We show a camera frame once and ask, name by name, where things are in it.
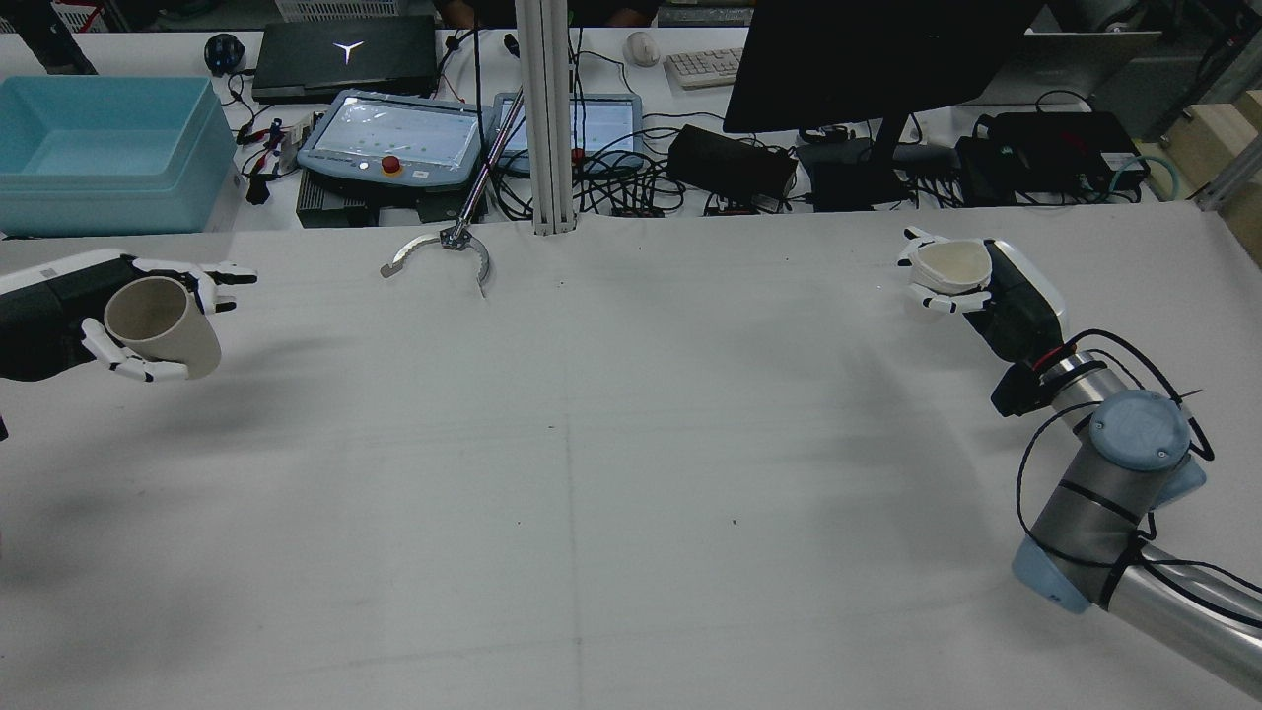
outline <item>laptop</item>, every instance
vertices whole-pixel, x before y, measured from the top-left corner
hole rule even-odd
[[[1160,32],[1025,34],[1000,73],[965,106],[1071,103],[1068,90],[1090,96],[1131,59],[1161,38]]]
[[[428,96],[437,77],[429,15],[273,23],[262,30],[251,96],[260,103],[328,103],[343,88]]]

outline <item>blue joint cap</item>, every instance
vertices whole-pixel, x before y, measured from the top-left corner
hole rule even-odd
[[[1078,588],[1051,562],[1051,557],[1047,557],[1047,554],[1029,536],[1021,541],[1017,556],[1012,559],[1012,574],[1021,580],[1021,584],[1065,612],[1082,614],[1092,607],[1083,593],[1078,591]]]
[[[1195,459],[1188,459],[1188,463],[1170,477],[1166,486],[1161,487],[1161,493],[1152,503],[1152,509],[1156,511],[1167,503],[1174,503],[1203,486],[1205,486],[1205,470]]]
[[[1179,406],[1142,390],[1106,400],[1092,415],[1089,428],[1097,451],[1132,472],[1171,469],[1191,445],[1191,429]]]

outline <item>light blue plastic bin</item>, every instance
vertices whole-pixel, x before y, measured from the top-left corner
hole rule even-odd
[[[202,231],[236,144],[204,77],[0,83],[0,231]]]

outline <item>beige cup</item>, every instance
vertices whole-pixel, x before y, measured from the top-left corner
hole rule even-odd
[[[955,295],[991,277],[991,253],[981,241],[936,241],[911,252],[911,280]]]
[[[183,363],[188,380],[220,364],[220,339],[193,294],[170,276],[144,276],[105,304],[105,329],[148,361]]]

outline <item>green cable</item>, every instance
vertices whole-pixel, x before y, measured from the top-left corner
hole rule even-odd
[[[1127,168],[1129,168],[1131,165],[1133,165],[1133,164],[1141,161],[1141,160],[1152,160],[1153,163],[1157,163],[1159,165],[1161,165],[1162,168],[1165,168],[1167,172],[1170,172],[1170,195],[1166,197],[1165,199],[1161,199],[1161,195],[1157,194],[1157,199],[1161,199],[1162,202],[1170,202],[1171,199],[1175,199],[1176,197],[1179,197],[1179,187],[1180,187],[1180,184],[1179,184],[1179,170],[1175,169],[1174,163],[1171,163],[1170,160],[1166,160],[1165,158],[1159,158],[1156,155],[1135,155],[1129,160],[1122,163],[1122,166],[1119,166],[1118,169],[1113,170],[1113,179],[1111,179],[1108,182],[1108,189],[1104,192],[1104,194],[1113,194],[1113,190],[1117,189],[1118,180],[1122,179],[1122,173]]]

